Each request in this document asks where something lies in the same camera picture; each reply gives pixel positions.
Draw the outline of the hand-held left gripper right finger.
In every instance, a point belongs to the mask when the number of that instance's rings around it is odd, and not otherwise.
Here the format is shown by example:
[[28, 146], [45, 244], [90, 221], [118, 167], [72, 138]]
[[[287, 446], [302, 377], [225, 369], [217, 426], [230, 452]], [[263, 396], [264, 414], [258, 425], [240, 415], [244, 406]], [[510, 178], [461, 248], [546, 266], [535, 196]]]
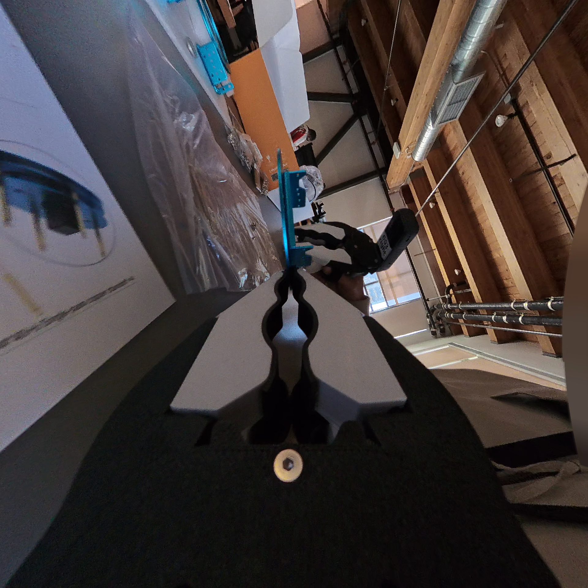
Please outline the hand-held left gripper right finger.
[[407, 397], [364, 315], [305, 270], [292, 274], [303, 374], [311, 407], [329, 423], [361, 421], [406, 405]]

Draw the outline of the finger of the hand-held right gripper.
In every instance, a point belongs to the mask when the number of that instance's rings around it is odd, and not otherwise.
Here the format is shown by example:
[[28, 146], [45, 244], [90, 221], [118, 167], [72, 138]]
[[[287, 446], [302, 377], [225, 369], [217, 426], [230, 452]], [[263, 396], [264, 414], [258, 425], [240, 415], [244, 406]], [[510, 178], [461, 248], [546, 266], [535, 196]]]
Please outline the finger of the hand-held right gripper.
[[350, 234], [344, 227], [327, 223], [298, 226], [295, 239], [297, 243], [325, 247], [346, 247], [351, 243]]
[[303, 239], [300, 244], [312, 245], [312, 249], [307, 252], [311, 262], [304, 268], [307, 273], [318, 273], [324, 268], [330, 268], [334, 273], [354, 273], [350, 255], [339, 247], [337, 240]]

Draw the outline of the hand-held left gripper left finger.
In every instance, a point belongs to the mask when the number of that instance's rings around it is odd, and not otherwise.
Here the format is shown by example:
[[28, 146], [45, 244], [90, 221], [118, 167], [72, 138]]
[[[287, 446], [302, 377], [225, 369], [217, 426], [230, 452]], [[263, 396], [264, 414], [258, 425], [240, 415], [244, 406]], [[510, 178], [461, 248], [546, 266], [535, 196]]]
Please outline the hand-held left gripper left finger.
[[277, 375], [273, 340], [288, 299], [285, 271], [275, 273], [218, 315], [170, 409], [217, 420], [259, 420]]

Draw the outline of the teal round metal plate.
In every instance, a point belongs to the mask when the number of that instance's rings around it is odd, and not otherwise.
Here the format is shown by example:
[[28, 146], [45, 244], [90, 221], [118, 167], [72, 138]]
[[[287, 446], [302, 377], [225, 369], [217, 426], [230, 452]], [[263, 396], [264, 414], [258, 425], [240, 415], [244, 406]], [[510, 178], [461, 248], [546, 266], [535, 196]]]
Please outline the teal round metal plate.
[[294, 268], [296, 265], [295, 253], [293, 251], [296, 246], [296, 238], [292, 212], [292, 182], [290, 172], [285, 169], [285, 165], [283, 164], [282, 152], [279, 148], [276, 152], [276, 161], [285, 263], [287, 268]]

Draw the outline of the blue square metal bracket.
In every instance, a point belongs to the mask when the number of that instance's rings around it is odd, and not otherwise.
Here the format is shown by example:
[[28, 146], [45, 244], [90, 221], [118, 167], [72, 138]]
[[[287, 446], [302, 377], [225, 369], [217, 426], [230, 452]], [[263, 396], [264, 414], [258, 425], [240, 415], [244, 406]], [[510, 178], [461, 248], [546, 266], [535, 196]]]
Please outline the blue square metal bracket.
[[[293, 210], [295, 208], [303, 208], [306, 204], [306, 193], [305, 188], [300, 186], [300, 181], [304, 177], [304, 172], [290, 172], [290, 179], [291, 179], [291, 186], [292, 186], [292, 200], [293, 200]], [[307, 252], [312, 249], [312, 245], [298, 245], [296, 242], [296, 246], [294, 249], [295, 253], [295, 267], [294, 268], [304, 268], [308, 266], [311, 262], [310, 257], [307, 255]]]

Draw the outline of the grey desk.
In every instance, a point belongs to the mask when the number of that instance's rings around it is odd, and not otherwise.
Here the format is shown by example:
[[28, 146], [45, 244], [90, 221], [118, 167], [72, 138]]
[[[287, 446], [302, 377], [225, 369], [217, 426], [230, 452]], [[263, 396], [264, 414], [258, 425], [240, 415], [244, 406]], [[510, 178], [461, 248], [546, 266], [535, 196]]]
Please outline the grey desk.
[[175, 303], [1, 452], [1, 587], [51, 525], [122, 399], [206, 320], [243, 296], [187, 295], [135, 140], [128, 1], [2, 1]]

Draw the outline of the person's right hand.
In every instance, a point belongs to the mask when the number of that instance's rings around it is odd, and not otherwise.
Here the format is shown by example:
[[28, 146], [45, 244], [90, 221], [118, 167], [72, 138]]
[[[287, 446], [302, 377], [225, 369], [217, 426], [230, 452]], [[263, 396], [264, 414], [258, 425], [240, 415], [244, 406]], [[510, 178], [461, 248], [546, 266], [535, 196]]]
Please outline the person's right hand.
[[371, 300], [364, 292], [362, 275], [342, 275], [337, 282], [327, 280], [327, 273], [319, 271], [313, 274], [327, 288], [357, 308], [364, 316], [370, 315]]

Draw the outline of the bubble wrap packet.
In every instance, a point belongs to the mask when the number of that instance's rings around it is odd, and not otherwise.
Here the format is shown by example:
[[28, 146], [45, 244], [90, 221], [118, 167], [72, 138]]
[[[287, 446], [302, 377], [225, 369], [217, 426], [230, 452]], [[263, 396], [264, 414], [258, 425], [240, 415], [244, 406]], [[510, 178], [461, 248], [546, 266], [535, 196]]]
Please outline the bubble wrap packet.
[[319, 198], [325, 188], [322, 174], [319, 168], [313, 165], [302, 165], [299, 171], [305, 173], [302, 178], [302, 185], [305, 188], [307, 201], [312, 203]]

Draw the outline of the large window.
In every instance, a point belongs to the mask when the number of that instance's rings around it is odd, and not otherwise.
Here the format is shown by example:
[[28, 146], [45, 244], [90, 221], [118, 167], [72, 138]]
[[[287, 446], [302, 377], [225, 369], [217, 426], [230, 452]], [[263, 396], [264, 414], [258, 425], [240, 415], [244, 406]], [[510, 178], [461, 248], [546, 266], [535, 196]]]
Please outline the large window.
[[364, 292], [370, 298], [370, 311], [382, 312], [437, 294], [426, 251], [417, 237], [393, 265], [364, 277]]

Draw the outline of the pile of small hardware bags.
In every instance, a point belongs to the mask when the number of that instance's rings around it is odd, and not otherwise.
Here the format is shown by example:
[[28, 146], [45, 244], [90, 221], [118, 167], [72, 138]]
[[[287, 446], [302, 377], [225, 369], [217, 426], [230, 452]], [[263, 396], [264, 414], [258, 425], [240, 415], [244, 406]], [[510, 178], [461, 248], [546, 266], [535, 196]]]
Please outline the pile of small hardware bags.
[[261, 168], [262, 155], [256, 143], [248, 134], [238, 128], [226, 125], [227, 140], [235, 151], [240, 163], [247, 169], [254, 180], [255, 187], [264, 196], [269, 193], [269, 181]]

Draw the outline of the clear plastic bag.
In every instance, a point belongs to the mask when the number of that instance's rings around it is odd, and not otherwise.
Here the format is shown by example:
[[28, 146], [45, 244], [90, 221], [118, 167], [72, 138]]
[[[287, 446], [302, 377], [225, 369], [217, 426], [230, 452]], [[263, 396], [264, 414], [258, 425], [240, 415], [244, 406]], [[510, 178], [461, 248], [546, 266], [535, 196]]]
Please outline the clear plastic bag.
[[149, 192], [186, 293], [251, 290], [282, 269], [258, 197], [217, 143], [196, 91], [128, 9], [129, 98]]

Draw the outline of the orange cardboard box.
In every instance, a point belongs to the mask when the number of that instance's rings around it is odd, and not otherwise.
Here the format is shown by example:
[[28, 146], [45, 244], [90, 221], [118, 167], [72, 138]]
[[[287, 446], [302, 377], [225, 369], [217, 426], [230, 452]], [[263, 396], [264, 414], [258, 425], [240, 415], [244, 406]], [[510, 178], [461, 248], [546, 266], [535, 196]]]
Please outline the orange cardboard box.
[[250, 51], [230, 65], [234, 99], [245, 133], [261, 154], [268, 190], [277, 189], [277, 151], [299, 168], [291, 133], [310, 118], [295, 1], [245, 1], [235, 16]]

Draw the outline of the black ceiling pipes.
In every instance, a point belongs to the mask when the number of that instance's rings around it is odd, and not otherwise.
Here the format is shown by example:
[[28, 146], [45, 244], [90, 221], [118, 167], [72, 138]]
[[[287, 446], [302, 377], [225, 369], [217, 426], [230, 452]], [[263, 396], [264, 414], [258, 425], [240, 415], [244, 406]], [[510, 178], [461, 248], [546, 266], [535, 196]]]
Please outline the black ceiling pipes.
[[426, 299], [431, 332], [444, 334], [447, 326], [459, 326], [525, 334], [538, 328], [540, 336], [562, 337], [563, 296], [475, 302], [471, 295], [469, 284], [459, 281], [447, 285], [442, 295]]

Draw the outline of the wooden ceiling beam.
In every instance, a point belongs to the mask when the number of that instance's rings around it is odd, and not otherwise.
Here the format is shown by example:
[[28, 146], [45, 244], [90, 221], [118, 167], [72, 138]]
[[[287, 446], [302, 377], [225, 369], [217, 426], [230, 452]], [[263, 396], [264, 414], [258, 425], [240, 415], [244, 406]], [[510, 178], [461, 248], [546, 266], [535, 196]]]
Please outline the wooden ceiling beam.
[[406, 183], [414, 166], [412, 152], [423, 129], [445, 73], [458, 46], [475, 1], [440, 1], [424, 46], [415, 84], [403, 117], [398, 143], [387, 173], [392, 191]]

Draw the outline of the assembly instruction sheet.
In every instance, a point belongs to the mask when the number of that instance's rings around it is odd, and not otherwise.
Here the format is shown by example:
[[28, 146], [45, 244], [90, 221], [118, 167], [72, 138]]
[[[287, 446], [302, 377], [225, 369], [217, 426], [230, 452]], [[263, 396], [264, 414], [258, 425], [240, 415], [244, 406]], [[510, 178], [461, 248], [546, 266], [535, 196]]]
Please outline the assembly instruction sheet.
[[1, 7], [1, 450], [175, 302]]

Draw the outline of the person's striped clothing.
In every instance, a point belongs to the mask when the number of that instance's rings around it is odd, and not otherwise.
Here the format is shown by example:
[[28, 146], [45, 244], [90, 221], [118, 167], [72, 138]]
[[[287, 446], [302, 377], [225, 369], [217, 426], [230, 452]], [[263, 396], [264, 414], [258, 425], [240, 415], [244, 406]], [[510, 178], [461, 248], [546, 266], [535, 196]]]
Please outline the person's striped clothing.
[[573, 432], [487, 449], [512, 510], [520, 516], [587, 525], [587, 466]]

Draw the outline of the white foam sheet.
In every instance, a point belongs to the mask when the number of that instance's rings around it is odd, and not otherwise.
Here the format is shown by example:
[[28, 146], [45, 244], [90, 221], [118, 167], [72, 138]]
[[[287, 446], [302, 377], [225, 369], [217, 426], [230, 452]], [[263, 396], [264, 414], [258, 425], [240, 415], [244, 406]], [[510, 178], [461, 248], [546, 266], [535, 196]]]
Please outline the white foam sheet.
[[211, 40], [196, 1], [147, 1], [146, 3], [180, 55], [182, 55], [188, 69], [198, 80], [224, 122], [230, 124], [231, 115], [225, 97], [215, 92], [197, 49], [196, 57], [194, 58], [190, 55], [185, 45], [186, 37], [192, 40], [195, 48], [197, 45], [204, 45]]

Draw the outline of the perforated blue U bracket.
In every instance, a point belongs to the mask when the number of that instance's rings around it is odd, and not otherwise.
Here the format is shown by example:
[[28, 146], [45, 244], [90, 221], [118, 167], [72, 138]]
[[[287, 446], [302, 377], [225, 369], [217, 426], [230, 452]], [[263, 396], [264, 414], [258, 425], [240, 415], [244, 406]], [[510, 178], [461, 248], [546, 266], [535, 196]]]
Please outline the perforated blue U bracket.
[[223, 46], [210, 41], [204, 45], [197, 45], [196, 49], [215, 92], [218, 95], [231, 95], [234, 85]]

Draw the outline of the silver ventilation duct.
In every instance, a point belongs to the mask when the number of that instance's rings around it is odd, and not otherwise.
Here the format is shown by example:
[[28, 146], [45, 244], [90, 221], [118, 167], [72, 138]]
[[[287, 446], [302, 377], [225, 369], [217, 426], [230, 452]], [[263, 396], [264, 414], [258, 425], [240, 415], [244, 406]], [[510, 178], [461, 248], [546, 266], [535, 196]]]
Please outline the silver ventilation duct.
[[459, 118], [484, 75], [477, 67], [506, 1], [476, 1], [437, 95], [412, 150], [424, 161], [443, 126]]

